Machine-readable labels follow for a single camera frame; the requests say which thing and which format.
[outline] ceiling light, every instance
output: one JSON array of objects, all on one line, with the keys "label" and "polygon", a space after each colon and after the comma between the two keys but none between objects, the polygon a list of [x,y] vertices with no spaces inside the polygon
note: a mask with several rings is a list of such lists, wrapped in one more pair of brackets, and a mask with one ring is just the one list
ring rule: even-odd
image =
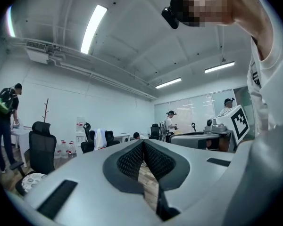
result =
[{"label": "ceiling light", "polygon": [[235,64],[235,62],[230,62],[230,63],[224,64],[224,65],[218,65],[218,66],[206,69],[204,72],[209,73],[209,72],[212,72],[212,71],[215,71],[215,70],[220,70],[220,69],[224,69],[226,67],[233,66],[234,64]]},{"label": "ceiling light", "polygon": [[14,38],[16,36],[15,36],[14,28],[13,28],[13,23],[12,23],[12,20],[11,20],[11,6],[8,8],[8,10],[6,12],[6,16],[7,16],[7,19],[8,19],[9,35]]},{"label": "ceiling light", "polygon": [[96,6],[84,35],[84,39],[81,47],[82,53],[88,54],[94,34],[106,12],[107,12],[107,8],[104,8],[100,5]]},{"label": "ceiling light", "polygon": [[161,84],[161,85],[157,85],[156,88],[159,89],[159,88],[165,87],[165,86],[167,86],[167,85],[174,84],[174,83],[179,82],[179,81],[181,81],[181,78],[178,78],[178,79],[169,81],[169,82],[164,83],[164,84]]}]

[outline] person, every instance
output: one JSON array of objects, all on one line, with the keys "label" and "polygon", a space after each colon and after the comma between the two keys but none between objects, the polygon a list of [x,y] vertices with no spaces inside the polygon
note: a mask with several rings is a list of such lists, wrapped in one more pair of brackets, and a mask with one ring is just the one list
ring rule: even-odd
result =
[{"label": "person", "polygon": [[169,143],[170,136],[175,134],[175,128],[177,128],[177,124],[172,124],[172,118],[176,113],[174,111],[169,111],[166,114],[168,116],[166,117],[165,126],[166,130],[169,131],[169,134],[166,136],[166,142]]},{"label": "person", "polygon": [[221,112],[219,113],[219,115],[223,114],[224,112],[228,111],[229,109],[231,109],[233,107],[233,101],[234,98],[230,99],[227,98],[225,99],[225,107],[221,110]]},{"label": "person", "polygon": [[283,23],[267,0],[171,0],[176,18],[188,26],[236,24],[251,37],[247,84],[259,131],[283,125]]},{"label": "person", "polygon": [[140,135],[138,132],[135,132],[134,134],[133,134],[133,137],[134,137],[134,139],[135,140],[139,140],[139,139],[146,139],[143,135]]},{"label": "person", "polygon": [[[10,88],[5,88],[3,89],[1,93],[4,91],[8,90]],[[2,156],[2,151],[1,151],[1,137],[3,136],[3,141],[4,141],[4,148],[6,151],[6,154],[8,156],[8,160],[10,164],[15,163],[12,147],[11,147],[11,132],[10,132],[10,116],[13,114],[14,116],[14,121],[18,123],[18,105],[19,105],[19,99],[18,95],[22,94],[22,85],[17,84],[15,85],[14,89],[11,89],[11,93],[13,95],[13,103],[11,106],[11,110],[9,113],[4,114],[3,112],[0,111],[0,169],[2,173],[5,173],[5,162]]]}]

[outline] white desk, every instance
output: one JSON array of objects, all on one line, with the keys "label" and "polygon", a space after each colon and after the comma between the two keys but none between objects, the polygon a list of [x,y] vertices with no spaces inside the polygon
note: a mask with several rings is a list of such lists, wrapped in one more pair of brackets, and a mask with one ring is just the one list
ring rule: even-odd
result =
[{"label": "white desk", "polygon": [[125,142],[126,138],[128,138],[128,141],[130,141],[130,134],[128,134],[128,133],[117,133],[113,136],[114,136],[114,140],[117,140],[120,143]]},{"label": "white desk", "polygon": [[17,137],[16,148],[18,148],[18,142],[20,144],[20,154],[25,167],[27,167],[27,164],[24,157],[24,153],[29,149],[28,134],[30,131],[31,129],[24,129],[24,128],[13,128],[11,130],[11,134]]}]

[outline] office chair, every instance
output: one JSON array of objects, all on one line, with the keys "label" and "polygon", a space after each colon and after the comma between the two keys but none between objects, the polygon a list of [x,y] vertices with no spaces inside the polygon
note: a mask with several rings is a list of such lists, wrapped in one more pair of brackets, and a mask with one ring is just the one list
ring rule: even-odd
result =
[{"label": "office chair", "polygon": [[94,142],[82,142],[81,149],[83,154],[88,152],[93,152],[94,150]]},{"label": "office chair", "polygon": [[149,136],[149,139],[159,140],[159,131],[160,131],[160,127],[158,126],[158,124],[152,124],[151,135]]},{"label": "office chair", "polygon": [[85,133],[86,133],[86,138],[88,139],[89,130],[91,129],[91,125],[86,122],[83,127],[84,127],[84,130],[85,130]]},{"label": "office chair", "polygon": [[120,144],[119,141],[115,141],[114,140],[113,131],[111,131],[111,130],[106,130],[105,131],[105,138],[106,138],[106,141],[107,141],[107,146],[106,147],[109,147],[109,146],[112,146],[112,145],[116,145],[116,144]]},{"label": "office chair", "polygon": [[89,142],[94,142],[94,136],[95,136],[95,131],[94,130],[89,131],[89,134],[87,136],[87,140]]},{"label": "office chair", "polygon": [[[25,177],[35,174],[35,177],[38,178],[36,180],[39,180],[39,177],[45,177],[55,169],[53,165],[53,156],[56,149],[57,139],[55,136],[50,134],[49,127],[49,123],[37,121],[33,124],[33,130],[29,132],[30,166],[34,171],[25,175],[21,169],[21,166],[24,164],[22,161],[17,161],[9,167],[11,170],[18,169],[23,177],[16,183],[15,186],[16,190],[21,195],[26,194],[26,191],[23,188],[24,186],[27,186]],[[31,175],[28,179],[31,187],[35,185],[31,179],[33,177],[34,175]]]}]

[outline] white ceiling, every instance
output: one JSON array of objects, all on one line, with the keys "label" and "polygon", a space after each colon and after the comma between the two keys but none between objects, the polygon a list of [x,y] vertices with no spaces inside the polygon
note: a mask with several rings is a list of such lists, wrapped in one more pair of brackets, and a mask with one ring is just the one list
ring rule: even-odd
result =
[{"label": "white ceiling", "polygon": [[[74,63],[78,57],[84,58],[84,63],[79,63],[82,67],[98,70],[125,84],[128,74],[113,65],[152,85],[181,77],[185,82],[172,90],[191,86],[195,80],[207,82],[220,76],[212,73],[204,77],[204,69],[220,63],[223,28],[190,28],[180,24],[173,30],[161,16],[169,3],[170,0],[18,0],[11,13],[18,38],[58,44],[63,53],[77,56],[72,57]],[[96,5],[107,7],[108,12],[93,39],[91,55],[86,56],[79,51]],[[224,27],[224,41],[225,58],[239,65],[225,73],[246,73],[250,56],[248,35],[231,25]],[[155,88],[136,83],[136,88],[157,94]]]}]

